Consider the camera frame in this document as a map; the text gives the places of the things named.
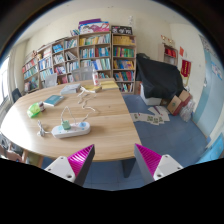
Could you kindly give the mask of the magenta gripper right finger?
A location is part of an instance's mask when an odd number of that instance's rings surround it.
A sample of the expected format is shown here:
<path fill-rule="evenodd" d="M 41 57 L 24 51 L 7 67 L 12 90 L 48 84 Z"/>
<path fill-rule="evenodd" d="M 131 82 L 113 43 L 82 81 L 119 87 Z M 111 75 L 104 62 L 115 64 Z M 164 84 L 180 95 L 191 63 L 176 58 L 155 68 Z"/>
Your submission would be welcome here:
<path fill-rule="evenodd" d="M 160 155 L 139 144 L 134 146 L 134 155 L 145 184 L 157 181 L 183 168 L 170 155 Z"/>

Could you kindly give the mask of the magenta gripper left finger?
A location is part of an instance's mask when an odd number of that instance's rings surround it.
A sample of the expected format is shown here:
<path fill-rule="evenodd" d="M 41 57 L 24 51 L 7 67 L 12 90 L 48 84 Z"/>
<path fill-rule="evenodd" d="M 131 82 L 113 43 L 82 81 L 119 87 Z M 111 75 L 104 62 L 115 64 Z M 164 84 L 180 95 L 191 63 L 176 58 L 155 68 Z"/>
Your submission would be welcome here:
<path fill-rule="evenodd" d="M 90 145 L 68 157 L 59 156 L 46 168 L 46 171 L 75 183 L 78 186 L 82 186 L 94 155 L 95 146 Z"/>

